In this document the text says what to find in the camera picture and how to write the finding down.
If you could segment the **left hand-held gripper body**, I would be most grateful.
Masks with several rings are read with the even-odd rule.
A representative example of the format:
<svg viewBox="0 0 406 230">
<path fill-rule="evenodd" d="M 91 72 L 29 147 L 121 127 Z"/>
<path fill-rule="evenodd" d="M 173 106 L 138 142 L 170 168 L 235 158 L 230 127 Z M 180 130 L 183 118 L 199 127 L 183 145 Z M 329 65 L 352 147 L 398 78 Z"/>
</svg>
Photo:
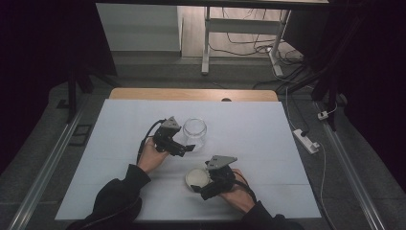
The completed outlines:
<svg viewBox="0 0 406 230">
<path fill-rule="evenodd" d="M 183 157 L 187 148 L 173 140 L 174 135 L 177 134 L 180 129 L 181 127 L 178 125 L 174 117 L 166 119 L 153 135 L 156 149 L 159 152 L 167 151 L 173 156 Z"/>
</svg>

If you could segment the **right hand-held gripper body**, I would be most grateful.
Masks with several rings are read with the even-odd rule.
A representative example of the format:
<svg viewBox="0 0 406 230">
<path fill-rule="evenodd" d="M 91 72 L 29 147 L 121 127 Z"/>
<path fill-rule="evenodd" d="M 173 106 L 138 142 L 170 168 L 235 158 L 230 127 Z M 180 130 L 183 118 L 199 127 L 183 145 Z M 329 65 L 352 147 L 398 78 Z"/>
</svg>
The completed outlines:
<svg viewBox="0 0 406 230">
<path fill-rule="evenodd" d="M 210 182 L 200 189 L 204 200 L 229 192 L 233 188 L 236 177 L 230 164 L 236 161 L 237 158 L 233 156 L 214 155 L 206 162 Z"/>
</svg>

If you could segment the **cream round jar lid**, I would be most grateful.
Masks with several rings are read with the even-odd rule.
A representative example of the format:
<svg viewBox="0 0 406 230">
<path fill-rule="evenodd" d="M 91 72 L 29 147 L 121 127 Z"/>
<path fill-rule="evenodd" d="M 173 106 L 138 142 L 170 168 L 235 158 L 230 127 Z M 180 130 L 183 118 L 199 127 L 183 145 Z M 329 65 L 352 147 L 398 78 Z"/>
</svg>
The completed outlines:
<svg viewBox="0 0 406 230">
<path fill-rule="evenodd" d="M 211 182 L 211 179 L 206 170 L 195 168 L 187 172 L 185 181 L 188 187 L 192 190 L 191 185 L 203 188 Z"/>
</svg>

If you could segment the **clear glass jar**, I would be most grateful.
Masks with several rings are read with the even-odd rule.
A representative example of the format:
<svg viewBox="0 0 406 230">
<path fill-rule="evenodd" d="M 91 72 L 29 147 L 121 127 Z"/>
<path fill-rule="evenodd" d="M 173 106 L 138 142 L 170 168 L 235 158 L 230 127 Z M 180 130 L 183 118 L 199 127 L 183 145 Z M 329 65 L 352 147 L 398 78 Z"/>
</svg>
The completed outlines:
<svg viewBox="0 0 406 230">
<path fill-rule="evenodd" d="M 188 119 L 183 126 L 183 132 L 186 136 L 187 146 L 194 145 L 194 151 L 199 151 L 202 149 L 207 133 L 206 123 L 202 119 Z"/>
</svg>

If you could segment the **person's left hand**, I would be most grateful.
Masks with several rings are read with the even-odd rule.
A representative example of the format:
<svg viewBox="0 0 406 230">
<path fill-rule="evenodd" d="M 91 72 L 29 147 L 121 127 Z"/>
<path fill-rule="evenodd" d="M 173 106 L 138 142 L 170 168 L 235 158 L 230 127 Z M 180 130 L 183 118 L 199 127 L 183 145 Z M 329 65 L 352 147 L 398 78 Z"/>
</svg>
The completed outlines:
<svg viewBox="0 0 406 230">
<path fill-rule="evenodd" d="M 137 166 L 145 173 L 151 173 L 157 169 L 168 156 L 169 153 L 167 151 L 158 151 L 155 148 L 153 139 L 148 138 L 137 162 Z"/>
</svg>

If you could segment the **person's right hand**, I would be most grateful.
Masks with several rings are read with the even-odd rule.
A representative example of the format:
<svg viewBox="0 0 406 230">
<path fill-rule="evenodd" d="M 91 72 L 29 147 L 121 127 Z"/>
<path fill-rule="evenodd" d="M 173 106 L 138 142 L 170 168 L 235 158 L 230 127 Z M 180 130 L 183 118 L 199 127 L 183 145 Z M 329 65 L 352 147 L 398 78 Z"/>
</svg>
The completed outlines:
<svg viewBox="0 0 406 230">
<path fill-rule="evenodd" d="M 235 184 L 231 191 L 222 193 L 219 196 L 242 214 L 246 214 L 255 206 L 255 201 L 245 189 L 248 183 L 242 172 L 239 169 L 233 169 L 233 172 L 236 180 L 242 183 L 242 186 Z"/>
</svg>

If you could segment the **white table mat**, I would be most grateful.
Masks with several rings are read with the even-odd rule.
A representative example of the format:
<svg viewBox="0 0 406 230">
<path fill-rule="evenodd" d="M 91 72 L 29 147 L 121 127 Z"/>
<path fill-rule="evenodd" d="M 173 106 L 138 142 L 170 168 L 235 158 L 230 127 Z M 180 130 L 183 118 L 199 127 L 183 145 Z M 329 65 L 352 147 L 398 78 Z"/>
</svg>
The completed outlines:
<svg viewBox="0 0 406 230">
<path fill-rule="evenodd" d="M 149 128 L 168 117 L 179 124 L 202 119 L 207 125 L 204 145 L 182 157 L 168 157 L 151 174 L 141 191 L 138 221 L 238 219 L 239 212 L 222 198 L 204 200 L 186 185 L 186 173 L 215 155 L 237 158 L 235 167 L 271 214 L 319 217 L 281 103 L 107 100 L 56 219 L 88 216 L 99 190 L 114 178 L 124 178 Z"/>
</svg>

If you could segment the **wooden table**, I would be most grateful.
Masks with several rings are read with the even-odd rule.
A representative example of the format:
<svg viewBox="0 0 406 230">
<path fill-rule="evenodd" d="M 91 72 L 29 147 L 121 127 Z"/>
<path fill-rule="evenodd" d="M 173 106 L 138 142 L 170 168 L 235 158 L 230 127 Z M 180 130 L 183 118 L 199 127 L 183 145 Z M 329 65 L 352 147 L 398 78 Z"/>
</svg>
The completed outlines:
<svg viewBox="0 0 406 230">
<path fill-rule="evenodd" d="M 112 100 L 211 101 L 211 102 L 277 102 L 272 90 L 115 88 Z"/>
</svg>

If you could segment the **white power strip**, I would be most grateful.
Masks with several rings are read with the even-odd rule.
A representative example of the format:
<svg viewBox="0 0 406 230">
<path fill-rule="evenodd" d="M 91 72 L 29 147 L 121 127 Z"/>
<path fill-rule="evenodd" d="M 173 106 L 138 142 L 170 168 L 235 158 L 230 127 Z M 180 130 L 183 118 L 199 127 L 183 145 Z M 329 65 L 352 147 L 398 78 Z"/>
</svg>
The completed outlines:
<svg viewBox="0 0 406 230">
<path fill-rule="evenodd" d="M 292 133 L 309 154 L 314 154 L 319 151 L 320 145 L 317 142 L 312 142 L 307 137 L 307 133 L 305 131 L 302 131 L 298 128 L 296 130 L 293 130 Z"/>
</svg>

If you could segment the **black metal stand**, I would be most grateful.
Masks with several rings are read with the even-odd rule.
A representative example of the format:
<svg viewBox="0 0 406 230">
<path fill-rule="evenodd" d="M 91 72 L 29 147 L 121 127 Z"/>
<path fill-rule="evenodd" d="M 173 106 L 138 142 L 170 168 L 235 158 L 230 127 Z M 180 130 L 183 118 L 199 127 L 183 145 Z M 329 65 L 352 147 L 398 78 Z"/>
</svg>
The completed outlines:
<svg viewBox="0 0 406 230">
<path fill-rule="evenodd" d="M 335 70 L 335 67 L 325 67 L 321 70 L 319 81 L 311 93 L 312 100 L 316 102 L 321 101 L 324 96 L 327 96 L 327 117 L 325 121 L 333 131 L 336 130 L 334 113 L 337 109 L 336 99 L 339 77 Z"/>
<path fill-rule="evenodd" d="M 93 67 L 89 64 L 76 66 L 68 76 L 68 99 L 61 100 L 57 108 L 67 108 L 68 118 L 66 123 L 70 124 L 78 113 L 77 88 L 84 94 L 91 94 L 94 91 L 94 84 L 91 81 L 91 76 L 104 81 L 112 87 L 120 87 L 121 85 L 111 79 L 111 76 L 117 77 L 117 70 L 112 66 L 109 70 Z"/>
</svg>

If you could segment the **white panel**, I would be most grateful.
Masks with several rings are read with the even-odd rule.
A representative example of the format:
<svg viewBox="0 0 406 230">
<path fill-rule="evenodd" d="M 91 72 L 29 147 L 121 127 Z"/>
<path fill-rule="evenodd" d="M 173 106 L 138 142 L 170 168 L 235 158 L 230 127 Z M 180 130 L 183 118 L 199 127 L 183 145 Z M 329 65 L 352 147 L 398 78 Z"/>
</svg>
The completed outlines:
<svg viewBox="0 0 406 230">
<path fill-rule="evenodd" d="M 97 10 L 112 51 L 181 51 L 181 19 L 175 6 L 98 3 Z"/>
</svg>

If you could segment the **dark curtain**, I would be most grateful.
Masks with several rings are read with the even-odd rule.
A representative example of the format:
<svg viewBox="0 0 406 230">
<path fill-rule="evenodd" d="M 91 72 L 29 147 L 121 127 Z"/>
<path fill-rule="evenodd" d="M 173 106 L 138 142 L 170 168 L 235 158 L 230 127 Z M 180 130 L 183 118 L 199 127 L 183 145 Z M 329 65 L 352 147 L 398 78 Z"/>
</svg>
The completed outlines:
<svg viewBox="0 0 406 230">
<path fill-rule="evenodd" d="M 330 11 L 293 11 L 283 39 L 318 71 L 364 18 L 334 74 L 345 114 L 406 191 L 406 0 L 330 0 Z"/>
<path fill-rule="evenodd" d="M 116 75 L 97 0 L 0 0 L 0 173 L 31 134 L 50 90 Z"/>
</svg>

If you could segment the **black rectangular floor frame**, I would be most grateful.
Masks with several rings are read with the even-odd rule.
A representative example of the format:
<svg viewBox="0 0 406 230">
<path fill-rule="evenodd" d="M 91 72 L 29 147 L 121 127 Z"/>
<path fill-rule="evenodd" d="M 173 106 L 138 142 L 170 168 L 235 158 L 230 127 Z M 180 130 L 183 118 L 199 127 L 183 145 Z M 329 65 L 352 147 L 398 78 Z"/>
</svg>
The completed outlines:
<svg viewBox="0 0 406 230">
<path fill-rule="evenodd" d="M 77 125 L 70 138 L 69 146 L 84 147 L 90 138 L 92 128 L 92 125 Z"/>
</svg>

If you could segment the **aluminium rail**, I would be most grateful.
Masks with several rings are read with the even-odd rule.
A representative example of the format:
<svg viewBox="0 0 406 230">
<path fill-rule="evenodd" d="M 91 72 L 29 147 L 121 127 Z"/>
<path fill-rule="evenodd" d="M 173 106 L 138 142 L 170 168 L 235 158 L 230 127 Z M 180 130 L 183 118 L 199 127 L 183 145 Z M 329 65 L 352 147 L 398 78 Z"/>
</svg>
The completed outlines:
<svg viewBox="0 0 406 230">
<path fill-rule="evenodd" d="M 362 209 L 371 230 L 386 230 L 383 219 L 379 215 L 370 194 L 358 175 L 356 168 L 353 166 L 350 156 L 337 132 L 331 128 L 327 121 L 322 121 L 322 124 L 327 134 L 327 138 L 337 155 L 338 161 L 342 166 L 343 172 L 346 175 L 346 178 L 359 202 L 360 208 Z"/>
<path fill-rule="evenodd" d="M 49 153 L 44 164 L 42 165 L 39 173 L 37 174 L 34 183 L 30 190 L 25 195 L 21 202 L 17 212 L 11 220 L 11 223 L 7 230 L 25 230 L 35 208 L 37 207 L 39 200 L 42 198 L 48 183 L 54 174 L 56 166 L 61 159 L 63 152 L 82 117 L 84 108 L 87 106 L 90 96 L 85 94 L 82 99 L 79 100 L 79 106 L 77 113 L 73 116 L 72 120 L 64 127 L 62 133 L 57 139 L 55 146 Z"/>
</svg>

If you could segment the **white desk frame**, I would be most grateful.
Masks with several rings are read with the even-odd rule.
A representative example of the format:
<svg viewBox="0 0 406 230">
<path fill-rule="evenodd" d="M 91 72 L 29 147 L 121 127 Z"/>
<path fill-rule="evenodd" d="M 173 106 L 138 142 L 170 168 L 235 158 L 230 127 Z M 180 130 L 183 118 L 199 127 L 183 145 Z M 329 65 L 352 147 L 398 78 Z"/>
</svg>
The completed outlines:
<svg viewBox="0 0 406 230">
<path fill-rule="evenodd" d="M 275 42 L 271 48 L 266 49 L 266 52 L 271 61 L 271 66 L 275 72 L 275 76 L 282 77 L 283 72 L 277 59 L 277 52 L 279 51 L 279 45 L 282 40 L 289 14 L 289 10 L 281 10 L 281 18 L 278 21 L 211 18 L 211 8 L 206 7 L 204 14 L 205 31 L 201 65 L 202 75 L 206 76 L 209 74 L 210 33 L 231 33 L 274 35 Z"/>
</svg>

